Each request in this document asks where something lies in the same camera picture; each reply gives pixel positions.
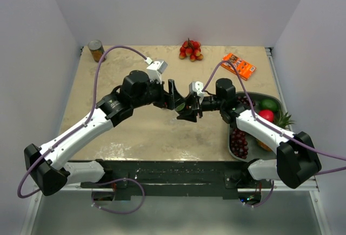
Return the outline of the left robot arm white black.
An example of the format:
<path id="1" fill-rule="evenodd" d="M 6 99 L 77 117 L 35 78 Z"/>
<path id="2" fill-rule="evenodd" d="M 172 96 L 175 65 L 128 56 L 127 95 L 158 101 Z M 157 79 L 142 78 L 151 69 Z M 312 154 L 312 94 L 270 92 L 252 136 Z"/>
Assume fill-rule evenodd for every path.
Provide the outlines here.
<path id="1" fill-rule="evenodd" d="M 174 80 L 164 84 L 151 80 L 144 71 L 132 71 L 123 83 L 97 102 L 84 119 L 54 140 L 24 149 L 25 167 L 39 190 L 50 196 L 64 187 L 72 172 L 64 166 L 81 148 L 133 115 L 134 109 L 153 104 L 179 111 L 185 98 L 179 94 Z"/>

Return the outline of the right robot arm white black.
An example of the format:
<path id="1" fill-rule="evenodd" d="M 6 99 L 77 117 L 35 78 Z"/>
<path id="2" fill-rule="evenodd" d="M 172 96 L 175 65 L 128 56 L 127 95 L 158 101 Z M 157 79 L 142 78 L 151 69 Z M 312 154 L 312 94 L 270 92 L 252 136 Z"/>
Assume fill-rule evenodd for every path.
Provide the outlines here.
<path id="1" fill-rule="evenodd" d="M 217 110 L 227 124 L 263 142 L 276 155 L 275 159 L 253 159 L 246 163 L 247 168 L 241 174 L 245 187 L 252 188 L 266 179 L 280 180 L 295 189 L 321 171 L 317 153 L 308 149 L 313 145 L 308 134 L 281 129 L 252 112 L 237 100 L 236 89 L 230 79 L 217 80 L 215 95 L 205 96 L 202 86 L 201 82 L 192 82 L 186 97 L 170 88 L 178 119 L 196 122 L 204 111 Z"/>

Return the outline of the green bottle lid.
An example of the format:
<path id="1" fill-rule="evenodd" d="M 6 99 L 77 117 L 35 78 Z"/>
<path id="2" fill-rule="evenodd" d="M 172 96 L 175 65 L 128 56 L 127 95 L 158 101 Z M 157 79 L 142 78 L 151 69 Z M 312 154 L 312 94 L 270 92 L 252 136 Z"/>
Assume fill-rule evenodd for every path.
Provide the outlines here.
<path id="1" fill-rule="evenodd" d="M 185 108 L 185 103 L 182 103 L 175 108 L 175 111 L 179 112 L 179 111 L 182 111 L 184 108 Z"/>

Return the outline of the green lidded pill bottle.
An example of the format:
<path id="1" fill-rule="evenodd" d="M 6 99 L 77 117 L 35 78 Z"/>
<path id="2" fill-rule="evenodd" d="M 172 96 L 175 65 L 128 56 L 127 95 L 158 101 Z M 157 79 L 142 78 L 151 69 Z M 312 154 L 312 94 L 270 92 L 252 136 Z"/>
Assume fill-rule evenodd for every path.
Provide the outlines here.
<path id="1" fill-rule="evenodd" d="M 184 103 L 181 103 L 180 105 L 178 105 L 176 108 L 175 108 L 175 111 L 178 112 L 178 113 L 182 113 L 186 110 L 189 109 L 189 105 L 186 104 L 186 102 Z"/>

